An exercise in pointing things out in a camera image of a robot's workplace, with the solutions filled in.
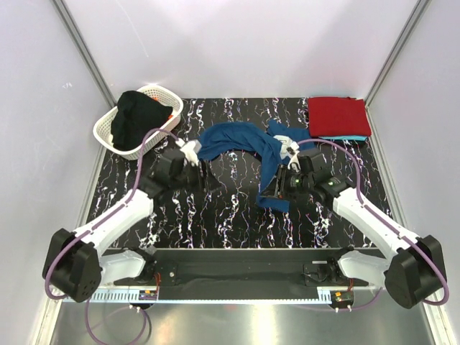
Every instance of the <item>black cloth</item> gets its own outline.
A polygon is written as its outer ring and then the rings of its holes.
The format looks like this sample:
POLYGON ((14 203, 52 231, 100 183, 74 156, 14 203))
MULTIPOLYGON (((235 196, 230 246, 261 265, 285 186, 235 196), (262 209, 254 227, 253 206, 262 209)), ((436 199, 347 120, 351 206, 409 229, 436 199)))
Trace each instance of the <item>black cloth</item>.
POLYGON ((118 113, 111 123, 114 147, 120 151, 135 149, 152 128, 166 123, 173 112, 171 106, 138 91, 125 91, 118 100, 118 113))

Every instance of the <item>white basket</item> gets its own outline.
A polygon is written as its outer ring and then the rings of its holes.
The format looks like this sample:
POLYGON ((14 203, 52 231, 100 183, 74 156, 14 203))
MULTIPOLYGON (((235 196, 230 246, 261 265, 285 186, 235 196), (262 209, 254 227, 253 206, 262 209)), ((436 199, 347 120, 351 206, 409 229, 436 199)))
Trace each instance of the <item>white basket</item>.
MULTIPOLYGON (((164 106, 172 107, 172 117, 171 119, 167 120, 167 122, 161 127, 162 129, 172 131, 174 127, 176 127, 179 124, 180 113, 182 112, 184 103, 178 95, 158 85, 147 85, 140 88, 138 91, 145 93, 149 97, 156 98, 164 106)), ((117 111, 117 107, 114 107, 112 110, 110 110, 107 114, 102 116, 96 122, 93 128, 94 137, 106 149, 117 153, 118 155, 122 156, 123 158, 126 158, 127 160, 136 160, 139 158, 141 145, 129 151, 120 151, 119 149, 114 148, 110 143, 109 137, 111 136, 111 123, 114 120, 117 111)), ((152 136, 145 142, 143 152, 144 155, 146 152, 149 152, 156 144, 158 144, 161 139, 166 137, 166 135, 167 134, 163 132, 156 132, 152 134, 152 136)))

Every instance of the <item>cable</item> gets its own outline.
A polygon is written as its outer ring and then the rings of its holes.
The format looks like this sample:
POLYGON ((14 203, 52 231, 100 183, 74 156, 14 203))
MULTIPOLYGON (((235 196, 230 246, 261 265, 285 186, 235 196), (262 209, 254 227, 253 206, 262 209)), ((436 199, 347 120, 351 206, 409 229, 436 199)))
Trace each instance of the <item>cable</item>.
POLYGON ((350 279, 350 286, 348 286, 348 289, 346 289, 347 292, 352 291, 353 292, 353 286, 354 286, 354 279, 350 279))
POLYGON ((314 280, 315 282, 325 282, 328 279, 327 275, 324 275, 323 279, 319 279, 319 274, 317 272, 304 272, 303 275, 314 280))
POLYGON ((111 318, 112 316, 115 316, 116 314, 118 314, 118 313, 120 313, 122 311, 126 311, 128 309, 131 309, 131 308, 129 307, 129 305, 126 305, 124 307, 121 307, 121 308, 118 308, 118 309, 112 311, 110 314, 104 316, 103 319, 100 320, 96 325, 92 325, 91 330, 94 331, 96 328, 101 327, 104 324, 104 322, 107 321, 107 319, 111 318))
POLYGON ((161 274, 157 272, 154 274, 154 276, 155 276, 155 282, 157 283, 157 295, 158 295, 158 291, 160 290, 161 274))
MULTIPOLYGON (((161 129, 161 128, 154 128, 154 129, 151 129, 147 132, 147 134, 144 136, 144 139, 142 140, 142 144, 141 144, 141 147, 139 149, 139 158, 137 160, 137 174, 136 174, 136 180, 134 181, 134 186, 132 188, 132 192, 131 194, 129 195, 129 197, 126 199, 125 203, 120 205, 119 207, 115 208, 110 214, 108 214, 107 216, 103 217, 100 221, 98 221, 96 224, 94 224, 92 227, 91 227, 91 230, 96 230, 100 225, 102 225, 103 223, 105 223, 108 219, 110 219, 111 217, 113 217, 116 213, 118 213, 123 207, 125 207, 125 205, 130 202, 133 197, 134 197, 134 194, 136 193, 136 189, 137 187, 139 186, 139 181, 140 181, 140 178, 141 178, 141 171, 142 171, 142 158, 144 156, 144 148, 145 148, 145 144, 147 142, 147 139, 152 135, 154 134, 155 132, 163 132, 163 133, 166 133, 168 135, 170 135, 175 141, 178 141, 179 138, 174 135, 173 133, 171 133, 170 131, 167 131, 165 129, 161 129)), ((58 265, 59 261, 64 257, 64 255, 67 254, 67 252, 73 248, 73 246, 75 246, 75 244, 77 242, 79 242, 83 237, 89 235, 91 233, 90 230, 87 230, 85 232, 83 232, 80 236, 77 236, 76 238, 74 238, 69 244, 67 244, 63 250, 60 251, 60 253, 56 256, 56 258, 52 261, 51 265, 50 265, 50 268, 48 269, 48 272, 46 274, 46 277, 45 277, 45 293, 46 295, 52 299, 52 300, 61 300, 65 297, 67 297, 67 295, 53 295, 53 293, 51 292, 51 288, 50 288, 50 283, 51 283, 51 275, 52 273, 54 272, 54 270, 56 269, 56 266, 58 265)), ((91 327, 89 326, 89 320, 88 320, 88 307, 89 307, 89 302, 90 299, 88 299, 87 303, 86 303, 86 306, 85 306, 85 323, 86 323, 86 330, 88 331, 90 337, 97 343, 97 344, 100 344, 100 345, 106 345, 106 343, 102 342, 102 341, 99 341, 96 336, 94 335, 94 333, 92 332, 91 330, 91 327)), ((148 315, 147 313, 145 313, 145 311, 142 311, 142 314, 144 315, 144 325, 142 326, 142 330, 141 332, 139 333, 139 335, 136 337, 135 340, 131 341, 129 344, 135 344, 142 336, 142 334, 144 333, 145 331, 145 326, 147 324, 147 319, 148 319, 148 315)))
MULTIPOLYGON (((374 305, 378 301, 381 292, 382 292, 382 289, 379 289, 377 291, 377 293, 375 294, 375 296, 369 302, 367 302, 366 304, 363 304, 363 305, 358 305, 357 307, 353 308, 352 310, 353 311, 362 311, 363 309, 374 305)), ((328 313, 336 312, 334 309, 330 309, 330 308, 328 308, 328 309, 314 308, 314 307, 310 307, 309 305, 295 305, 295 307, 306 309, 308 311, 319 311, 319 312, 326 311, 328 313)), ((350 310, 349 309, 338 309, 337 310, 338 313, 342 313, 344 311, 349 313, 350 310)))
MULTIPOLYGON (((130 202, 133 197, 134 193, 136 193, 136 189, 139 185, 139 181, 141 178, 141 170, 142 170, 142 157, 144 154, 144 148, 145 148, 145 143, 147 139, 154 134, 155 132, 163 132, 168 135, 170 135, 175 141, 178 141, 179 138, 174 135, 173 133, 167 131, 166 129, 161 129, 161 128, 154 128, 151 129, 147 132, 147 134, 144 136, 144 139, 142 140, 141 148, 139 149, 139 158, 137 160, 137 174, 136 174, 136 180, 134 181, 134 186, 132 188, 132 192, 129 195, 129 197, 126 199, 126 202, 115 208, 111 213, 109 213, 107 216, 103 217, 100 221, 98 221, 96 224, 94 224, 91 227, 91 230, 96 230, 98 227, 100 227, 103 223, 105 223, 108 219, 113 217, 116 213, 118 213, 122 208, 125 207, 125 205, 130 202)), ((60 253, 56 256, 56 258, 52 261, 50 268, 48 269, 48 272, 45 277, 45 293, 46 295, 52 299, 52 300, 62 300, 63 298, 66 298, 67 295, 53 295, 50 289, 50 282, 51 282, 51 275, 54 272, 56 266, 58 265, 59 261, 64 257, 64 255, 67 254, 67 252, 78 242, 80 241, 83 237, 89 235, 91 233, 90 230, 87 230, 83 232, 80 236, 76 237, 73 239, 67 246, 64 247, 63 250, 60 251, 60 253)))
MULTIPOLYGON (((305 144, 307 142, 322 142, 324 144, 329 144, 329 145, 332 145, 333 147, 335 147, 336 149, 339 149, 341 150, 343 153, 345 153, 345 155, 347 155, 349 158, 351 158, 351 161, 353 162, 353 165, 356 169, 356 196, 358 198, 358 201, 361 203, 361 205, 363 205, 363 207, 368 210, 368 212, 370 212, 375 218, 377 218, 382 224, 384 224, 387 228, 389 228, 392 232, 394 232, 396 235, 399 236, 400 232, 392 225, 390 224, 387 220, 385 220, 383 217, 381 217, 377 212, 375 212, 372 208, 370 208, 368 205, 366 205, 364 203, 364 200, 362 198, 362 194, 361 194, 361 173, 360 173, 360 169, 359 169, 359 165, 358 165, 358 162, 356 160, 356 158, 350 153, 348 152, 346 149, 344 149, 342 146, 336 144, 335 142, 330 142, 328 140, 324 140, 324 139, 306 139, 306 140, 300 140, 297 144, 300 146, 301 144, 305 144)), ((429 305, 443 305, 445 303, 447 303, 447 301, 449 300, 449 295, 450 295, 450 292, 449 292, 449 287, 447 286, 447 282, 446 282, 446 279, 444 278, 444 276, 442 275, 441 271, 439 270, 439 268, 436 267, 436 265, 434 264, 433 261, 431 261, 431 259, 428 257, 427 254, 425 254, 423 252, 422 249, 420 249, 415 243, 413 243, 409 238, 407 238, 406 236, 403 236, 401 237, 401 239, 403 239, 407 244, 409 244, 412 248, 414 248, 414 250, 419 253, 419 255, 426 261, 426 263, 428 264, 428 266, 430 266, 430 268, 434 271, 434 273, 436 274, 436 276, 438 277, 438 279, 441 281, 441 284, 443 285, 443 289, 444 289, 444 296, 442 298, 442 300, 440 301, 432 301, 432 300, 423 300, 424 303, 427 303, 429 305)))
MULTIPOLYGON (((91 329, 91 326, 89 324, 89 315, 88 315, 88 311, 89 311, 89 304, 90 304, 90 298, 86 301, 85 303, 85 326, 86 326, 86 330, 89 334, 89 336, 99 345, 109 345, 107 343, 104 343, 103 341, 100 341, 97 336, 93 333, 93 330, 91 329)), ((145 312, 145 310, 141 309, 141 308, 138 308, 137 309, 138 311, 141 311, 142 313, 142 316, 144 316, 144 323, 142 324, 142 328, 141 328, 141 331, 139 332, 139 334, 136 336, 136 338, 134 338, 132 341, 130 341, 127 345, 132 345, 132 344, 135 344, 137 343, 142 335, 144 334, 145 332, 145 328, 147 326, 147 319, 149 318, 149 316, 147 315, 147 313, 145 312)))

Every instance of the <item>white wall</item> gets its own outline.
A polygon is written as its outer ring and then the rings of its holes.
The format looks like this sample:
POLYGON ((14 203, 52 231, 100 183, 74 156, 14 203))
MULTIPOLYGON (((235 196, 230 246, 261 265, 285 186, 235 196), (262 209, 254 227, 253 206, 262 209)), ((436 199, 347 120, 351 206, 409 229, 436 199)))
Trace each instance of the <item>white wall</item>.
POLYGON ((26 344, 51 235, 73 229, 107 111, 51 1, 0 3, 0 342, 26 344))
POLYGON ((457 0, 431 2, 370 107, 410 228, 443 246, 454 328, 460 324, 459 13, 457 0))
POLYGON ((416 0, 66 0, 115 97, 364 97, 416 0))

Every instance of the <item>folded red cloth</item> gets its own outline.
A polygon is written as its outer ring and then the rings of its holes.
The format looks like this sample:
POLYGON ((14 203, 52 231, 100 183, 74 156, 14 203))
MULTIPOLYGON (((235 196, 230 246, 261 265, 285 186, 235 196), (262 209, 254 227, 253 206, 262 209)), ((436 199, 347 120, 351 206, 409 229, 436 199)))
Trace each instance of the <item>folded red cloth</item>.
POLYGON ((371 127, 367 121, 362 99, 340 97, 313 97, 308 99, 308 117, 312 137, 362 135, 369 137, 371 127))

